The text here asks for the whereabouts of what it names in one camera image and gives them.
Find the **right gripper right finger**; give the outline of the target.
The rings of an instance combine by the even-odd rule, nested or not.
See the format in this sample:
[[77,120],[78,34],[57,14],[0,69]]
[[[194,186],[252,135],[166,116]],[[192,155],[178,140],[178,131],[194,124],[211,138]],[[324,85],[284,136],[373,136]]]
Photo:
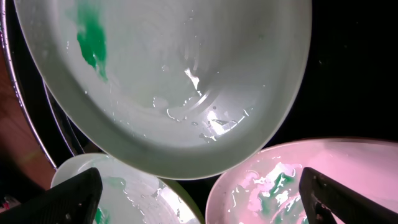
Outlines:
[[305,167],[299,193],[309,224],[397,223],[397,213],[360,195],[321,172]]

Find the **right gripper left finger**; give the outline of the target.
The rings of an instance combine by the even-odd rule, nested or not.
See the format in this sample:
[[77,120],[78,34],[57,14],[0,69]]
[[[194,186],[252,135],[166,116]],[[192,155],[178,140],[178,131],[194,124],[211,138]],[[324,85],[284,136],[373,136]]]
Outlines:
[[103,191],[100,172],[89,168],[36,198],[1,213],[1,223],[92,224]]

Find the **mint green plate top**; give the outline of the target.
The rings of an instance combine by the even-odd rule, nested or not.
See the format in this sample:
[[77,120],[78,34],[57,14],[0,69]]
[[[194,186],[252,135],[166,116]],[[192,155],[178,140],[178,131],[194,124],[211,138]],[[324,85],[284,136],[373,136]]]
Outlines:
[[307,0],[18,0],[57,103],[118,160],[201,179],[251,157],[280,128],[307,64]]

